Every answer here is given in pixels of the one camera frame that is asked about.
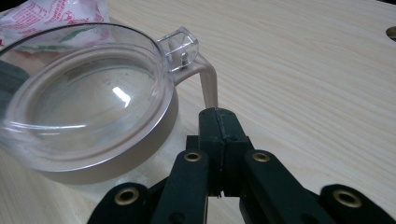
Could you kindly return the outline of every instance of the transparent container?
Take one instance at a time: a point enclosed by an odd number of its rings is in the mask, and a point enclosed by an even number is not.
[[[159,40],[108,23],[58,27],[0,51],[0,67],[0,148],[65,184],[113,179],[172,146],[187,77],[199,73],[205,106],[217,106],[216,71],[183,27]]]

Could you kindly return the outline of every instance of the wooden table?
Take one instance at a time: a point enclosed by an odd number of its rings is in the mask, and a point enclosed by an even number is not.
[[[396,217],[396,6],[374,0],[107,1],[153,38],[187,27],[215,66],[219,106],[236,113],[316,193],[340,183]],[[198,77],[178,87],[197,134]],[[85,223],[95,203],[0,154],[0,223]],[[210,199],[208,223],[242,223],[237,199]]]

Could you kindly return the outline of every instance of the clear plastic lid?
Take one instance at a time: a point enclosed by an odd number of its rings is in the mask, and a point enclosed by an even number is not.
[[[112,24],[28,37],[0,64],[0,147],[42,171],[121,154],[159,122],[174,90],[157,42]]]

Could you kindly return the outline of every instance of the screw hole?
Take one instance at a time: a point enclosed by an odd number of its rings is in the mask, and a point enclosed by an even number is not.
[[[170,224],[183,224],[185,220],[186,218],[184,218],[184,215],[181,213],[172,213],[171,216],[169,216]]]
[[[118,205],[128,205],[134,203],[139,198],[139,191],[136,188],[122,189],[114,198]]]
[[[256,161],[266,162],[270,160],[270,157],[264,153],[256,152],[253,154],[253,159]]]
[[[355,194],[345,191],[345,190],[335,190],[332,196],[337,200],[337,202],[351,208],[361,207],[361,199]]]
[[[305,224],[319,224],[318,219],[312,216],[311,214],[307,214],[307,213],[302,214],[300,219]]]
[[[390,28],[387,30],[387,36],[388,36],[391,40],[396,41],[396,26],[390,27]]]
[[[202,158],[201,154],[190,152],[184,156],[186,161],[199,161]]]

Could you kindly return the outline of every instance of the glass handle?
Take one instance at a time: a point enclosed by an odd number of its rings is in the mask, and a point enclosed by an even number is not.
[[[198,40],[184,27],[157,40],[170,65],[175,85],[200,74],[205,107],[218,107],[218,79],[215,68],[198,53]]]

